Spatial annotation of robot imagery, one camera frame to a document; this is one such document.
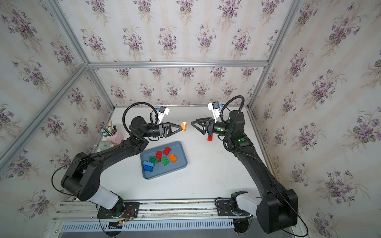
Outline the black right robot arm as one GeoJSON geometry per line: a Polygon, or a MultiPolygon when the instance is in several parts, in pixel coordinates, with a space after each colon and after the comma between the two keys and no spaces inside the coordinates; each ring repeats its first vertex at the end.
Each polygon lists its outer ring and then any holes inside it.
{"type": "Polygon", "coordinates": [[[297,224],[298,196],[294,190],[286,189],[260,159],[254,144],[245,134],[242,112],[231,111],[225,123],[208,117],[196,119],[191,125],[202,134],[223,136],[224,148],[244,165],[259,191],[259,196],[243,190],[232,193],[229,207],[234,215],[256,217],[267,234],[297,224]]]}

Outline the orange lego brick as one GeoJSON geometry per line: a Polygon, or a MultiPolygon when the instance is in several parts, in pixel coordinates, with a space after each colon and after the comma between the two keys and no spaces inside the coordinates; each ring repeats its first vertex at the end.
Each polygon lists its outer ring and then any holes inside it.
{"type": "Polygon", "coordinates": [[[186,132],[187,123],[186,122],[182,122],[181,127],[182,127],[182,132],[186,132]]]}
{"type": "Polygon", "coordinates": [[[170,154],[169,159],[171,160],[172,163],[175,163],[178,160],[174,154],[170,154]]]}

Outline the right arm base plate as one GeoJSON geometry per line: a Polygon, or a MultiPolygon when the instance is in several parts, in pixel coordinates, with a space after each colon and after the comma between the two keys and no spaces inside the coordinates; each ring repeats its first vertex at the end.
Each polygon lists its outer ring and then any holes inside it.
{"type": "Polygon", "coordinates": [[[214,205],[217,209],[217,215],[219,217],[225,216],[250,216],[251,214],[240,210],[235,204],[231,204],[231,202],[222,197],[218,197],[214,200],[214,205]]]}

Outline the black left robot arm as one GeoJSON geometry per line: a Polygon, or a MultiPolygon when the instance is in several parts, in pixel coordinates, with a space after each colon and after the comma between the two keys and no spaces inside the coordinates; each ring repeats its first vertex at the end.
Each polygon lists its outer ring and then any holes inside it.
{"type": "Polygon", "coordinates": [[[149,137],[170,137],[185,132],[187,123],[181,125],[147,123],[143,117],[135,117],[129,126],[129,138],[110,149],[85,154],[78,153],[61,180],[61,186],[80,201],[90,201],[117,216],[125,211],[123,199],[100,185],[101,174],[110,166],[142,153],[149,137]]]}

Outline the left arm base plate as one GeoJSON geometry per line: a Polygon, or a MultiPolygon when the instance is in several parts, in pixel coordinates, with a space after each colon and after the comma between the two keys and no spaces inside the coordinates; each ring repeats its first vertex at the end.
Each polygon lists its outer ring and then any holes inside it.
{"type": "Polygon", "coordinates": [[[117,203],[114,208],[108,210],[102,206],[98,209],[98,219],[119,219],[131,221],[138,217],[140,208],[139,202],[121,202],[117,203]]]}

